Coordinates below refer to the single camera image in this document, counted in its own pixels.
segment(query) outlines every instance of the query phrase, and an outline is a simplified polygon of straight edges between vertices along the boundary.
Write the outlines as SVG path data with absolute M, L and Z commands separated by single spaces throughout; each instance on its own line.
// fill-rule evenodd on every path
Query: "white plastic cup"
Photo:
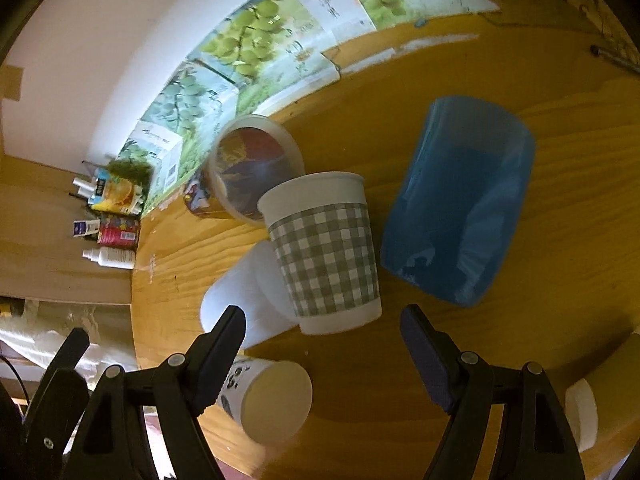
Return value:
M 250 348 L 295 327 L 298 322 L 282 279 L 273 244 L 255 244 L 205 293 L 200 323 L 209 332 L 229 305 L 246 317 L 242 348 Z
M 238 356 L 217 404 L 250 439 L 273 446 L 302 428 L 312 397 L 311 379 L 299 364 Z
M 265 193 L 258 209 L 303 333 L 344 332 L 380 317 L 361 176 L 340 171 L 301 176 Z

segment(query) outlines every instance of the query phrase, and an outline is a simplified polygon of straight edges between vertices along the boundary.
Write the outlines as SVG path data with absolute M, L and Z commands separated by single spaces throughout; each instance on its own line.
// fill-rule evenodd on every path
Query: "black wire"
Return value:
M 31 403 L 31 399 L 29 398 L 29 394 L 27 393 L 27 388 L 24 387 L 24 383 L 22 382 L 22 379 L 20 378 L 20 374 L 14 368 L 14 366 L 11 364 L 11 361 L 9 361 L 9 359 L 4 357 L 3 355 L 0 355 L 0 359 L 2 359 L 2 361 L 4 361 L 8 365 L 9 368 L 11 368 L 11 371 L 14 373 L 15 378 L 18 379 L 18 382 L 20 383 L 20 386 L 22 387 L 22 392 L 24 393 L 24 398 L 27 400 L 27 406 L 28 406 Z

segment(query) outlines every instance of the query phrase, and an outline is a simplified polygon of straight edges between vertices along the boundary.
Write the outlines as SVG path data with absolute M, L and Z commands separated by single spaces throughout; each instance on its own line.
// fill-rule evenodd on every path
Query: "blue plastic container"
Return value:
M 441 300 L 478 303 L 511 243 L 535 150 L 504 108 L 437 99 L 386 222 L 382 266 Z

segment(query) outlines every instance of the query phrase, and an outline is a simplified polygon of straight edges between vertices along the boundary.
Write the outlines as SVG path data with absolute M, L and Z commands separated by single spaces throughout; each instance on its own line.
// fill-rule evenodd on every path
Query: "wooden table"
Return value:
M 274 118 L 292 133 L 309 173 L 365 177 L 376 248 L 420 136 L 429 104 L 447 94 L 491 100 L 516 113 L 538 150 L 518 229 L 482 303 L 437 301 L 380 268 L 382 318 L 329 336 L 298 329 L 251 355 L 299 362 L 314 403 L 292 442 L 265 449 L 213 406 L 200 423 L 219 459 L 266 479 L 418 479 L 447 417 L 430 403 L 398 331 L 418 303 L 438 330 L 487 362 L 548 371 L 559 395 L 640 324 L 640 80 L 588 53 L 580 27 L 494 25 L 482 16 L 433 20 L 352 42 L 338 64 L 412 38 L 477 34 L 393 60 L 316 92 Z M 132 323 L 141 365 L 183 351 L 201 332 L 207 288 L 266 231 L 193 217 L 182 200 L 143 221 L 133 274 Z M 492 413 L 479 478 L 495 449 Z M 588 478 L 640 436 L 631 425 L 583 454 Z

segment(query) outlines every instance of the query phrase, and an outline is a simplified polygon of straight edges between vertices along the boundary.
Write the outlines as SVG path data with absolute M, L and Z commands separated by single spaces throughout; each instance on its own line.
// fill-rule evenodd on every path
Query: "gray checkered pattern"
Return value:
M 380 296 L 366 204 L 308 209 L 277 221 L 269 234 L 298 316 L 349 310 Z

